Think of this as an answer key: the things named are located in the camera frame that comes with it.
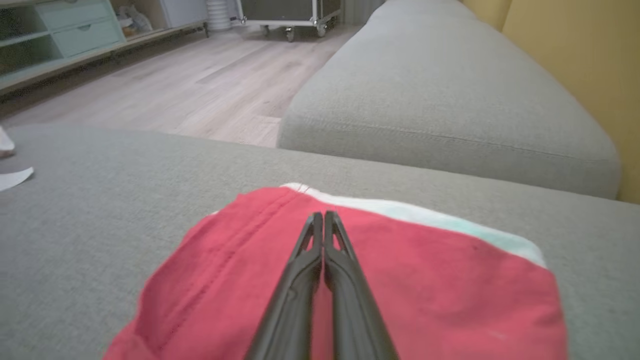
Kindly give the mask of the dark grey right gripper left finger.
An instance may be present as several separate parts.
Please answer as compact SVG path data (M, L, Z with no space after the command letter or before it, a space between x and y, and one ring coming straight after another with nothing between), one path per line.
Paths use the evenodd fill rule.
M323 215L311 214L270 296L247 360L308 360L314 297L323 268Z

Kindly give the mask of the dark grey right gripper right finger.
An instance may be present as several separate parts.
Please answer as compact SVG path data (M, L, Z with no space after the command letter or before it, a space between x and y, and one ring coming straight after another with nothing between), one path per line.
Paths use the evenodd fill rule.
M393 340L341 217L324 214L324 282L332 296L335 360L397 360Z

